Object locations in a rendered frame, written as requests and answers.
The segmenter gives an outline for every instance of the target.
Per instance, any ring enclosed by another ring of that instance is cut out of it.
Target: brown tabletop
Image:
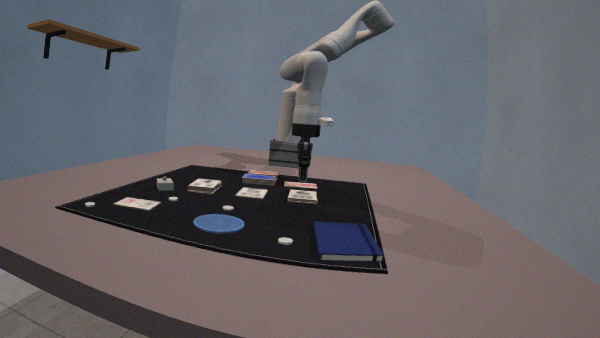
[[[188,165],[275,170],[189,146],[0,182],[0,268],[151,337],[592,337],[600,286],[424,169],[313,156],[367,183],[389,274],[253,260],[55,207]]]

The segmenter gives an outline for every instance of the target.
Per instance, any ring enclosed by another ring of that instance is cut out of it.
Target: black mat
[[[283,186],[284,181],[297,182],[298,177],[280,175],[274,186],[261,186],[243,184],[245,173],[188,166],[56,208],[151,236],[246,258],[312,268],[387,273],[385,257],[381,262],[321,261],[317,257],[315,221],[364,223],[383,250],[366,184],[309,178],[309,183],[318,185],[318,203],[303,204],[288,202],[290,188]],[[163,176],[173,180],[175,191],[158,191],[156,179]],[[212,195],[188,192],[188,185],[198,178],[221,180],[223,186]],[[269,191],[264,199],[235,196],[242,187]],[[169,201],[170,196],[177,196],[178,201]],[[149,211],[114,205],[125,197],[161,204]],[[95,203],[94,207],[85,206],[90,201]],[[234,210],[224,211],[224,205],[231,205]],[[197,229],[193,221],[206,214],[235,216],[242,219],[245,226],[235,233],[205,232]],[[292,238],[294,242],[281,245],[280,237]]]

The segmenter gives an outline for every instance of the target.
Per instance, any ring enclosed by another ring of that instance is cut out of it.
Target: tile floor
[[[145,338],[0,270],[2,338]]]

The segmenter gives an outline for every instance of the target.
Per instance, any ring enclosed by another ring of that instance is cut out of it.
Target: wall shelf
[[[113,52],[127,53],[136,52],[140,50],[139,47],[132,46],[117,40],[109,39],[107,37],[84,31],[83,29],[71,27],[60,22],[53,20],[44,20],[36,23],[27,25],[28,29],[45,33],[46,42],[44,45],[44,59],[50,56],[50,39],[53,36],[59,36],[64,39],[71,41],[85,43],[86,45],[95,46],[106,49],[106,66],[108,69],[110,66],[110,54]]]

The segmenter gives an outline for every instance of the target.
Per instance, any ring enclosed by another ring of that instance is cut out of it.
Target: blue disc
[[[227,234],[244,228],[244,221],[237,217],[223,214],[202,215],[194,219],[196,228],[215,234]]]

